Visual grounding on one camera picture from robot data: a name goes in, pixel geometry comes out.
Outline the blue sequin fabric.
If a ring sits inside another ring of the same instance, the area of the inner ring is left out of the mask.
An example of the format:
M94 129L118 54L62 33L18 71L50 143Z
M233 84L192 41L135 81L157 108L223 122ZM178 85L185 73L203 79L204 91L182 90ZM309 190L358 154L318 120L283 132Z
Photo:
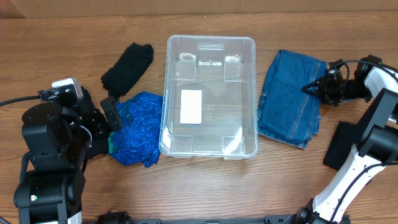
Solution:
M158 162L162 103L162 96L142 91L117 104L122 128L109 135L111 157L125 166L141 162L150 167Z

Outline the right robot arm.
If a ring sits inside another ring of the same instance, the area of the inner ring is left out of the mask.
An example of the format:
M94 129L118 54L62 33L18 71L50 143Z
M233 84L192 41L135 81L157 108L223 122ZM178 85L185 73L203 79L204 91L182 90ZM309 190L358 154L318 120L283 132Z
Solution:
M327 74L302 87L302 92L337 106L363 98L370 105L356 124L339 125L324 160L336 161L337 174L327 187L285 223L350 223L345 213L375 175L397 165L397 69L373 55L356 61L354 77L344 77L341 67L350 60L329 64Z

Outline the blue denim jeans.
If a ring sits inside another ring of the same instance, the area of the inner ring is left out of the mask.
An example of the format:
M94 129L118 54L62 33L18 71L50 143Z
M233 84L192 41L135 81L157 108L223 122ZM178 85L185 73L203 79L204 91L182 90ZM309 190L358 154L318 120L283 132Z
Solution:
M308 55L280 50L264 81L257 125L259 134L305 149L320 128L320 99L302 87L323 77L327 64Z

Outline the black cloth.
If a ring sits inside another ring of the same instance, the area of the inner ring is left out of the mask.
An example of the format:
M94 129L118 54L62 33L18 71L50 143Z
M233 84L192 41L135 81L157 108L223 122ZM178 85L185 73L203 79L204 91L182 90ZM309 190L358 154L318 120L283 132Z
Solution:
M323 164L339 171L349 156L357 127L355 124L340 121L333 134Z
M109 153L108 138L94 140L92 137L91 147L88 150L88 158L91 159L97 155L108 154L108 153Z

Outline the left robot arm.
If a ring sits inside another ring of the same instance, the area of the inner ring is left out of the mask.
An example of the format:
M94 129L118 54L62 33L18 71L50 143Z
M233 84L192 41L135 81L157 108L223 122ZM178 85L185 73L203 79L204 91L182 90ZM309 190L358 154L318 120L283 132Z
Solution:
M81 223L88 160L109 152L105 116L83 97L61 92L22 115L28 147L21 161L14 205L20 223Z

